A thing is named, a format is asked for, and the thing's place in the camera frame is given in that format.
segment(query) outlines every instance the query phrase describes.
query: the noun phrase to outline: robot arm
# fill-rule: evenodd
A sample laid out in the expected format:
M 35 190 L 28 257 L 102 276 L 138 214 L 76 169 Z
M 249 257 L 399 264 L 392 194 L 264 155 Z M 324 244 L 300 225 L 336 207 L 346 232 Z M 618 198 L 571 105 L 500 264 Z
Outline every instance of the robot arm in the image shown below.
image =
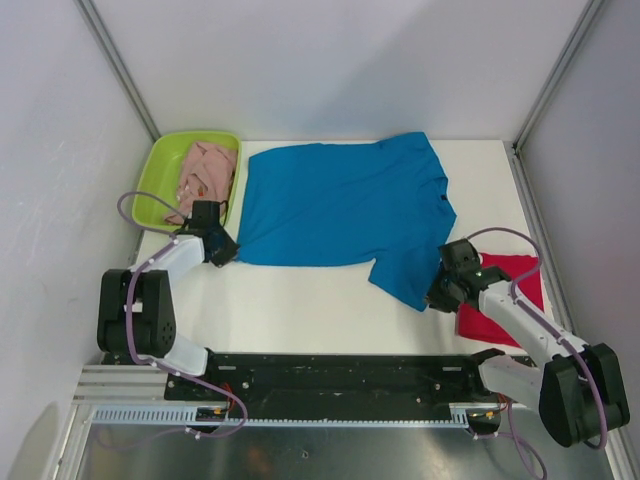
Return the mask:
M 568 447 L 586 441 L 600 433 L 600 423 L 591 388 L 573 357 L 576 353 L 595 380 L 607 429 L 629 423 L 613 350 L 604 344 L 589 346 L 558 327 L 524 296 L 513 298 L 509 276 L 498 267 L 482 268 L 468 240 L 444 245 L 440 253 L 440 270 L 427 296 L 431 308 L 455 312 L 462 303 L 472 306 L 504 328 L 536 364 L 527 367 L 496 349 L 481 352 L 474 356 L 481 388 L 538 411 L 559 444 Z
M 175 232 L 175 246 L 145 268 L 135 285 L 133 335 L 142 359 L 193 376 L 204 374 L 208 352 L 177 332 L 171 291 L 192 268 L 211 262 L 223 266 L 236 255 L 238 245 L 220 225 L 220 204 L 196 201 L 192 217 Z M 125 313 L 133 272 L 108 270 L 102 277 L 98 311 L 98 346 L 102 351 L 128 354 Z

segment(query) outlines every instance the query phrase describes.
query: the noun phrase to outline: t-shirt sleeve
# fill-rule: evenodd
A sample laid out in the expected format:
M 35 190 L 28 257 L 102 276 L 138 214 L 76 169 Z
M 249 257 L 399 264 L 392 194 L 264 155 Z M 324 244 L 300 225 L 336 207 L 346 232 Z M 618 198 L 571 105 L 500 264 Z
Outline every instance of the t-shirt sleeve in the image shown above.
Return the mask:
M 439 264 L 440 253 L 435 244 L 409 250 L 389 250 L 376 258 L 369 281 L 422 312 L 427 308 L 425 297 Z

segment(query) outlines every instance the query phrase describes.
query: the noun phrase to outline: green basket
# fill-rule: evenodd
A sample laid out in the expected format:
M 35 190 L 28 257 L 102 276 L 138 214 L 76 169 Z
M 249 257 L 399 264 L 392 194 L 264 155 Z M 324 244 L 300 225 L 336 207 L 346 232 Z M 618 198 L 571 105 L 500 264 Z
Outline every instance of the green basket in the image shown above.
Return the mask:
M 239 177 L 238 170 L 242 154 L 240 139 L 231 133 L 201 130 L 170 133 L 159 138 L 153 145 L 147 163 L 142 170 L 142 175 L 138 182 L 138 190 L 153 193 L 170 205 L 177 207 L 176 189 L 180 181 L 182 161 L 193 142 L 217 143 L 223 147 L 238 151 L 236 173 L 229 193 L 229 205 L 220 219 L 220 222 L 224 225 L 227 215 L 231 213 L 233 208 L 233 198 L 236 194 Z M 167 231 L 176 230 L 178 228 L 176 225 L 169 225 L 164 221 L 165 213 L 167 213 L 167 208 L 152 198 L 138 195 L 133 200 L 133 219 L 145 227 L 160 228 Z

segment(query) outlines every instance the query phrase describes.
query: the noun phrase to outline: blue t-shirt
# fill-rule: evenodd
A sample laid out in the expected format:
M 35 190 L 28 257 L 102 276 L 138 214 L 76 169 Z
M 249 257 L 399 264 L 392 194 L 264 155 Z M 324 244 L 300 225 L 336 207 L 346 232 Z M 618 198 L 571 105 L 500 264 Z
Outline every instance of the blue t-shirt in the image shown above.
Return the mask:
M 282 147 L 249 159 L 238 260 L 330 267 L 375 258 L 369 281 L 417 310 L 456 214 L 423 133 Z

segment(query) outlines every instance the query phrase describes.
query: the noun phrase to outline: pink cloth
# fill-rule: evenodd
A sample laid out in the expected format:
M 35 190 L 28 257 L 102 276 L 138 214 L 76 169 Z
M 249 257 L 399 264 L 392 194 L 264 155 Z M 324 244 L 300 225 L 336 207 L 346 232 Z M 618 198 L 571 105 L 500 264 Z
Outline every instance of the pink cloth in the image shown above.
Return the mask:
M 194 142 L 182 163 L 180 183 L 176 192 L 180 206 L 178 210 L 189 215 L 194 200 L 229 200 L 231 185 L 236 171 L 238 152 L 221 145 Z M 220 206 L 220 215 L 226 211 Z M 182 218 L 169 212 L 164 216 L 167 223 L 182 225 Z

